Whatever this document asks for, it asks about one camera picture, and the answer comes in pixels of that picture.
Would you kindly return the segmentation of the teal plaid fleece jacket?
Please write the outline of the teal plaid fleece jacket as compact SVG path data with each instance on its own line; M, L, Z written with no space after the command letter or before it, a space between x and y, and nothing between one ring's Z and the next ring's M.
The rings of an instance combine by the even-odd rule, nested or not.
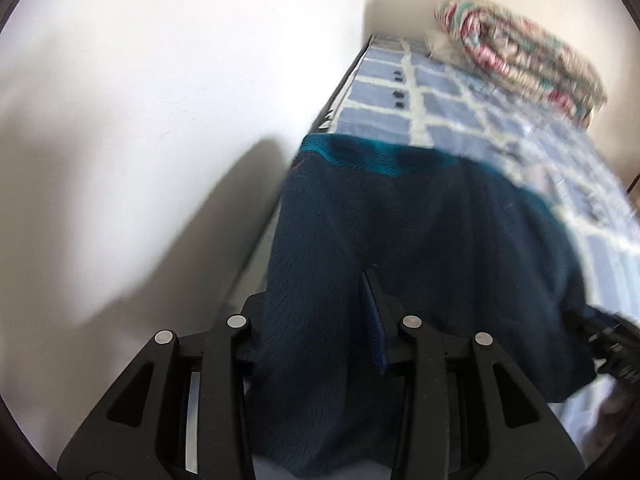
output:
M365 270L436 330L494 336L549 403L596 376L562 321L585 309L582 269L540 197L471 159L311 134L285 180L246 399L250 449L296 477L393 460L402 383L376 366Z

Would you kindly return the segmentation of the blue checked bed sheet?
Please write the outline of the blue checked bed sheet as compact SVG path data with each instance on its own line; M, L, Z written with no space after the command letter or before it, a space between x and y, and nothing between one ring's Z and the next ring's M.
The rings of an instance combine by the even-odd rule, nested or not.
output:
M562 223L582 269L586 305L639 313L639 227L587 137L548 110L429 58L400 39L363 55L330 133L427 148L481 162L536 194ZM637 478L639 384L598 374L549 403L586 466L577 479Z

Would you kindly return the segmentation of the folded floral quilt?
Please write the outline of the folded floral quilt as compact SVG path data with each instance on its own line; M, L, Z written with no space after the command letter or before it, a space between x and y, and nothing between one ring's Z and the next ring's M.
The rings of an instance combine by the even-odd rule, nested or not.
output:
M588 128L608 102L588 58L538 23L489 0L442 0L434 18L465 67Z

